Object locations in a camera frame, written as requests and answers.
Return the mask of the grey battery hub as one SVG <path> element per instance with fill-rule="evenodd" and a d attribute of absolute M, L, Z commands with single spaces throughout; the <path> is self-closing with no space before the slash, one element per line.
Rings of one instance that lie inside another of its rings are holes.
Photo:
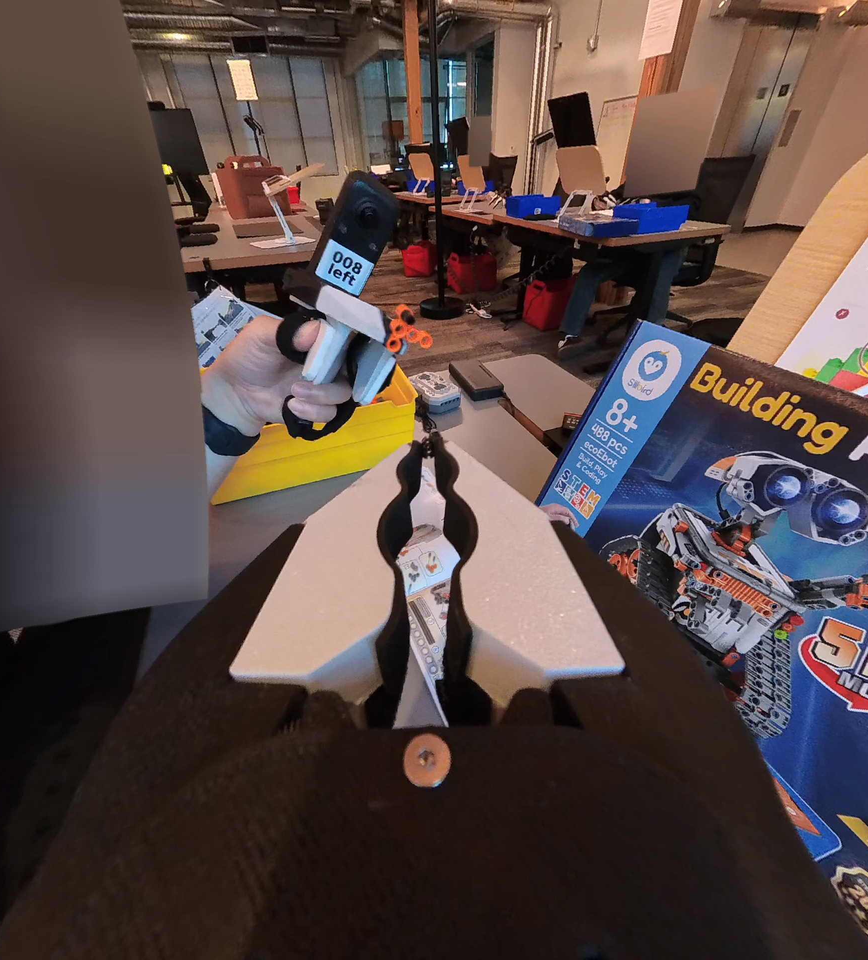
<path fill-rule="evenodd" d="M 461 406 L 461 390 L 448 376 L 423 372 L 408 378 L 423 409 L 432 417 L 453 412 Z"/>

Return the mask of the black screen on stand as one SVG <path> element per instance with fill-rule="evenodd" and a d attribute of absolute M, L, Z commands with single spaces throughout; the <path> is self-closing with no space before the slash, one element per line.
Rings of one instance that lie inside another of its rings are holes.
<path fill-rule="evenodd" d="M 148 102 L 148 109 L 161 163 L 171 168 L 175 182 L 186 192 L 193 216 L 202 221 L 212 199 L 201 181 L 209 169 L 193 114 L 187 108 L 168 109 L 159 101 Z"/>

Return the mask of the orange building part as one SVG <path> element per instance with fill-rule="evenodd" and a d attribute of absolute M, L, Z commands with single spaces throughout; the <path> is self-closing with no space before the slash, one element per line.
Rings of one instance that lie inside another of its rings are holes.
<path fill-rule="evenodd" d="M 385 328 L 388 333 L 385 346 L 390 354 L 402 355 L 411 345 L 419 346 L 423 350 L 433 345 L 432 335 L 417 327 L 415 320 L 414 311 L 403 303 L 385 318 Z"/>

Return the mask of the assembly instruction booklet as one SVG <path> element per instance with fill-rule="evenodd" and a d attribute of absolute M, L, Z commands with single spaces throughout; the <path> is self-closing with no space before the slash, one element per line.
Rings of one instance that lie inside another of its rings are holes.
<path fill-rule="evenodd" d="M 445 506 L 433 470 L 425 465 L 411 502 L 413 533 L 400 550 L 397 564 L 405 588 L 412 651 L 434 698 L 442 678 L 451 577 L 459 559 L 442 530 Z"/>

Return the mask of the wall whiteboard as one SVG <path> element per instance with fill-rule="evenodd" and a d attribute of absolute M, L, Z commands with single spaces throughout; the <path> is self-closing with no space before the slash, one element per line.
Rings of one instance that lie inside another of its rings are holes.
<path fill-rule="evenodd" d="M 597 144 L 606 167 L 623 168 L 627 156 L 638 96 L 608 99 L 597 126 Z"/>

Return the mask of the brown bag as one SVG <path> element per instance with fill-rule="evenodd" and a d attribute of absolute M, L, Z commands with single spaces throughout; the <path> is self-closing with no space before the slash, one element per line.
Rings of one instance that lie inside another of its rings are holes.
<path fill-rule="evenodd" d="M 281 167 L 255 154 L 230 155 L 216 171 L 219 189 L 228 213 L 234 220 L 272 218 L 274 216 L 262 181 L 282 176 Z"/>

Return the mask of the black power bank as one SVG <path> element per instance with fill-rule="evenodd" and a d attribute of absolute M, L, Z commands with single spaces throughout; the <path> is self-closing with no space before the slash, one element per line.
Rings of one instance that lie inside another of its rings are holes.
<path fill-rule="evenodd" d="M 452 362 L 448 371 L 451 379 L 473 402 L 498 400 L 505 396 L 503 383 L 479 361 Z"/>

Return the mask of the yellow plastic bin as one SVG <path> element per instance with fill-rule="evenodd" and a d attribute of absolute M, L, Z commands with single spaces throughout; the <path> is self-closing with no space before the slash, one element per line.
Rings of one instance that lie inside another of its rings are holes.
<path fill-rule="evenodd" d="M 374 402 L 341 429 L 316 441 L 291 438 L 285 426 L 263 428 L 212 496 L 213 505 L 252 498 L 375 467 L 414 437 L 416 391 L 400 366 Z"/>

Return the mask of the person's left hand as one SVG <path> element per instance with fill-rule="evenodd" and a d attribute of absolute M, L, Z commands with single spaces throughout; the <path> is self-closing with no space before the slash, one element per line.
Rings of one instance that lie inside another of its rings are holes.
<path fill-rule="evenodd" d="M 329 422 L 351 398 L 343 378 L 321 385 L 302 379 L 302 366 L 282 355 L 275 342 L 281 325 L 281 319 L 254 318 L 201 376 L 202 405 L 248 437 L 266 424 L 283 423 L 288 396 L 290 410 L 315 424 Z"/>

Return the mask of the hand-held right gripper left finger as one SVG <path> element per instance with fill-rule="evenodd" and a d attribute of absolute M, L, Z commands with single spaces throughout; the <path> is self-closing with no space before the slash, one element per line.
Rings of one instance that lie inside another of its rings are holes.
<path fill-rule="evenodd" d="M 411 644 L 400 551 L 423 449 L 395 450 L 313 513 L 229 667 L 239 682 L 329 690 L 389 726 Z"/>

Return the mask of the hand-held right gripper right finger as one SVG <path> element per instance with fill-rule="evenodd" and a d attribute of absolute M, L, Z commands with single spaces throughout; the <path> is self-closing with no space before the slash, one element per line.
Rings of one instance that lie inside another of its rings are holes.
<path fill-rule="evenodd" d="M 568 554 L 584 543 L 451 441 L 434 439 L 460 554 L 438 682 L 448 724 L 488 724 L 524 689 L 618 675 L 624 659 Z"/>

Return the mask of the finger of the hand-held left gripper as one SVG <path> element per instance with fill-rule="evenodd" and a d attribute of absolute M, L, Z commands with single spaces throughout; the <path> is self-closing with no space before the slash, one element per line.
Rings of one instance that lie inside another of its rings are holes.
<path fill-rule="evenodd" d="M 388 337 L 385 314 L 380 308 L 333 286 L 320 288 L 315 309 L 368 338 Z"/>
<path fill-rule="evenodd" d="M 357 351 L 354 356 L 353 400 L 370 404 L 385 389 L 396 365 L 389 351 Z"/>

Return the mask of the white tablet stand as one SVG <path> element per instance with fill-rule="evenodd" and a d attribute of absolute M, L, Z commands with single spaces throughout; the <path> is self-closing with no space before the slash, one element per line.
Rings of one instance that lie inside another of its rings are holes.
<path fill-rule="evenodd" d="M 289 200 L 288 191 L 290 188 L 298 186 L 299 183 L 305 180 L 307 177 L 314 174 L 319 174 L 323 168 L 323 163 L 315 163 L 307 167 L 303 167 L 300 170 L 296 171 L 295 174 L 283 174 L 280 176 L 272 176 L 262 181 L 262 187 L 264 193 L 268 196 L 271 206 L 273 208 L 274 217 L 280 221 L 284 228 L 286 236 L 281 237 L 280 243 L 288 246 L 296 245 L 306 245 L 312 244 L 315 239 L 311 236 L 307 236 L 302 232 L 295 232 L 287 219 L 287 215 L 291 210 L 291 205 L 287 202 L 286 205 L 281 201 L 282 197 L 286 197 L 287 201 Z"/>

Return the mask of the row of wood-edged desks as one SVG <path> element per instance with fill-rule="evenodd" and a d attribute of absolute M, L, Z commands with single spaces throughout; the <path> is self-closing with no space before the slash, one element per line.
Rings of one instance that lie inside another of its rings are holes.
<path fill-rule="evenodd" d="M 515 311 L 500 312 L 500 316 L 509 322 L 523 319 L 528 286 L 545 271 L 550 270 L 552 264 L 567 258 L 592 262 L 604 251 L 630 251 L 648 259 L 649 266 L 642 272 L 642 286 L 638 288 L 632 305 L 612 307 L 608 311 L 623 320 L 639 319 L 641 315 L 638 310 L 647 310 L 647 302 L 656 289 L 658 264 L 662 254 L 668 251 L 686 251 L 691 247 L 701 248 L 703 257 L 698 263 L 700 271 L 697 278 L 676 282 L 677 286 L 696 286 L 710 277 L 719 246 L 730 232 L 730 225 L 727 223 L 686 220 L 676 230 L 650 233 L 625 231 L 619 234 L 616 228 L 620 227 L 623 221 L 608 216 L 606 236 L 587 236 L 562 229 L 555 220 L 513 218 L 492 212 L 481 203 L 477 203 L 472 211 L 460 210 L 457 197 L 450 198 L 450 203 L 441 211 L 441 218 L 444 225 L 437 227 L 437 232 L 472 234 L 474 230 L 479 230 L 484 234 L 503 230 L 512 245 L 520 249 L 521 265 L 517 285 L 497 293 L 490 301 L 495 305 L 506 296 L 517 295 Z"/>

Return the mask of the black pole stand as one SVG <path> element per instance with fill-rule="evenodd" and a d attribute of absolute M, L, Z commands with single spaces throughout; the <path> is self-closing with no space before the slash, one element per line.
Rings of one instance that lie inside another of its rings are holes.
<path fill-rule="evenodd" d="M 442 215 L 442 181 L 441 181 L 441 127 L 440 121 L 440 73 L 439 73 L 439 42 L 437 30 L 438 2 L 428 1 L 428 41 L 429 41 L 429 76 L 430 76 L 430 113 L 432 120 L 432 139 L 428 154 L 433 163 L 434 216 L 436 229 L 436 246 L 438 254 L 437 282 L 438 293 L 428 297 L 420 303 L 420 313 L 423 318 L 434 321 L 445 321 L 458 318 L 464 311 L 463 302 L 447 295 L 446 282 L 446 248 L 444 222 Z"/>

